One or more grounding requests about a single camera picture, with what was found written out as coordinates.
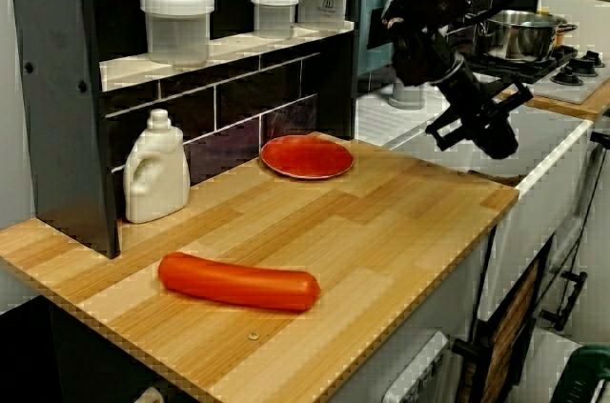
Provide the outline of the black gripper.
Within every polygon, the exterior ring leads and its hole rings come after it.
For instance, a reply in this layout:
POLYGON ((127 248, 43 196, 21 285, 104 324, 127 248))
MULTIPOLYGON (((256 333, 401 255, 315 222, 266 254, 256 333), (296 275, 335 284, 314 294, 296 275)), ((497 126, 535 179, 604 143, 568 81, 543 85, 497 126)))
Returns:
POLYGON ((466 140, 487 156, 505 159, 519 148, 509 122, 511 111, 533 98, 517 76, 481 83, 467 66, 437 84, 449 108, 428 125, 425 133, 434 137, 441 151, 466 140))

